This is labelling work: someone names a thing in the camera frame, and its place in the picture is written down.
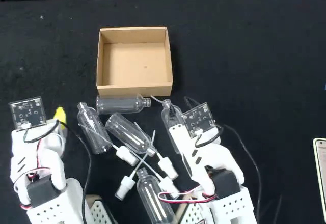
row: robotic hand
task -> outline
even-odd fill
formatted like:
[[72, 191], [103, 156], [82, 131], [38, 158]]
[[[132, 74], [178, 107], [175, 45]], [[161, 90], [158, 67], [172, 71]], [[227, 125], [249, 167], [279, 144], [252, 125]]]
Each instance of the robotic hand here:
[[[10, 178], [22, 209], [32, 224], [82, 224], [80, 183], [66, 179], [61, 156], [65, 150], [66, 128], [62, 108], [46, 120], [41, 98], [10, 104], [16, 130], [12, 131]], [[85, 203], [87, 223], [93, 223]]]
[[[198, 200], [205, 200], [205, 197], [212, 195], [218, 197], [217, 200], [200, 203], [206, 223], [256, 224], [250, 194], [248, 189], [242, 186], [245, 181], [242, 170], [230, 151], [219, 144], [221, 142], [220, 137], [217, 137], [211, 143], [205, 143], [210, 138], [214, 138], [219, 132], [216, 126], [212, 126], [214, 122], [209, 118], [208, 105], [206, 104], [204, 107], [201, 105], [201, 107], [195, 109], [197, 110], [190, 110], [191, 113], [187, 112], [187, 115], [185, 113], [175, 115], [173, 117], [174, 123], [170, 123], [168, 130], [191, 179], [199, 183], [199, 187], [195, 189], [193, 195]], [[173, 111], [175, 113], [181, 112], [178, 107], [175, 107]], [[195, 132], [198, 124], [205, 125], [205, 120], [210, 120], [211, 128], [203, 132], [198, 127], [197, 132]], [[197, 133], [197, 136], [192, 138], [192, 133]], [[216, 183], [216, 178], [213, 178], [214, 172], [219, 173], [222, 171], [231, 173], [228, 176], [223, 175], [219, 178], [223, 188], [227, 190], [226, 192], [234, 192], [231, 195], [224, 192], [222, 196], [220, 189], [218, 189], [219, 184]], [[235, 176], [236, 180], [232, 181], [230, 175]]]

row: red and white wire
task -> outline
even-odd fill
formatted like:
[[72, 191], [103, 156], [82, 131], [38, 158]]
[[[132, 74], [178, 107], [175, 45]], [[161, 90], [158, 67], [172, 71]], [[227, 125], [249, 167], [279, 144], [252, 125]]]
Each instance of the red and white wire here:
[[29, 170], [29, 171], [27, 171], [27, 172], [22, 173], [22, 174], [21, 174], [21, 175], [16, 179], [16, 181], [14, 182], [14, 191], [15, 191], [16, 193], [18, 193], [18, 190], [16, 189], [16, 185], [17, 185], [18, 180], [19, 180], [21, 177], [23, 177], [23, 176], [25, 176], [25, 175], [27, 175], [27, 174], [29, 174], [29, 173], [35, 173], [35, 172], [37, 172], [37, 171], [44, 171], [44, 170], [50, 171], [51, 169], [50, 169], [49, 167], [38, 167], [38, 168], [31, 169], [31, 170]]
[[[37, 142], [37, 146], [36, 146], [36, 167], [39, 168], [40, 167], [40, 162], [39, 162], [39, 154], [38, 154], [38, 150], [40, 148], [40, 144], [42, 142], [42, 139], [40, 139], [38, 142]], [[28, 174], [28, 179], [32, 180], [34, 177], [36, 176], [36, 173], [32, 172]]]
[[31, 207], [32, 207], [32, 205], [23, 205], [22, 203], [20, 203], [19, 206], [20, 206], [23, 210], [29, 210], [29, 209], [31, 209]]
[[[195, 191], [197, 188], [199, 188], [200, 186], [197, 186], [189, 191], [186, 191], [186, 192], [178, 192], [177, 194], [179, 195], [187, 195], [193, 191]], [[206, 203], [206, 202], [209, 202], [209, 201], [212, 201], [216, 198], [216, 195], [213, 195], [213, 196], [208, 196], [206, 195], [205, 193], [203, 193], [203, 197], [207, 197], [206, 199], [204, 200], [168, 200], [168, 199], [165, 199], [162, 197], [162, 195], [168, 195], [168, 194], [172, 194], [174, 192], [160, 192], [157, 197], [163, 201], [163, 202], [166, 202], [166, 203], [170, 203], [170, 204], [183, 204], [183, 203], [193, 203], [193, 204], [196, 204], [196, 203]]]

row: bottle cap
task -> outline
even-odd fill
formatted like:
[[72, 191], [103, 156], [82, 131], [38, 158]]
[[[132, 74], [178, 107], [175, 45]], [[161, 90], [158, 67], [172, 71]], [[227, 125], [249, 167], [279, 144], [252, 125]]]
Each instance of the bottle cap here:
[[162, 190], [170, 192], [172, 198], [176, 199], [179, 197], [179, 190], [174, 186], [172, 180], [169, 177], [164, 177], [158, 185]]
[[156, 151], [152, 148], [148, 148], [146, 152], [149, 157], [153, 157], [156, 154]]
[[151, 106], [151, 98], [143, 98], [143, 106], [150, 107]]
[[129, 149], [127, 149], [126, 146], [119, 147], [116, 155], [120, 159], [128, 162], [131, 166], [135, 166], [138, 162], [138, 159], [136, 157], [134, 157], [133, 154], [131, 154], [131, 152], [129, 151]]
[[124, 197], [127, 195], [127, 193], [133, 188], [135, 184], [135, 181], [131, 178], [124, 176], [118, 191], [115, 194], [115, 197], [117, 197], [120, 200], [123, 200]]
[[162, 171], [164, 171], [168, 175], [171, 180], [174, 180], [179, 176], [168, 157], [164, 157], [163, 159], [161, 159], [158, 162], [158, 166], [161, 168]]

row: white 3d printed part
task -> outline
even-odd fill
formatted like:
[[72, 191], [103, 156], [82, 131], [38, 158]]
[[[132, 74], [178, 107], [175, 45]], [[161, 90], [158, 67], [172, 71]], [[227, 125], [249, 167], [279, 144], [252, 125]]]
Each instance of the white 3d printed part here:
[[[76, 179], [69, 178], [67, 188], [58, 197], [28, 210], [27, 215], [32, 224], [83, 224], [82, 196], [80, 183]], [[87, 203], [85, 203], [85, 217], [87, 223], [93, 223]]]

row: yellow object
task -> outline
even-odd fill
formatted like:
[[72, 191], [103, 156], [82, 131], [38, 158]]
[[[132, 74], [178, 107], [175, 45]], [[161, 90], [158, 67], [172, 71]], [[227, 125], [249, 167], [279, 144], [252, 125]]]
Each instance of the yellow object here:
[[62, 107], [58, 107], [55, 113], [55, 116], [53, 117], [53, 119], [57, 119], [65, 124], [67, 124], [66, 121], [66, 113], [64, 111], [64, 109]]

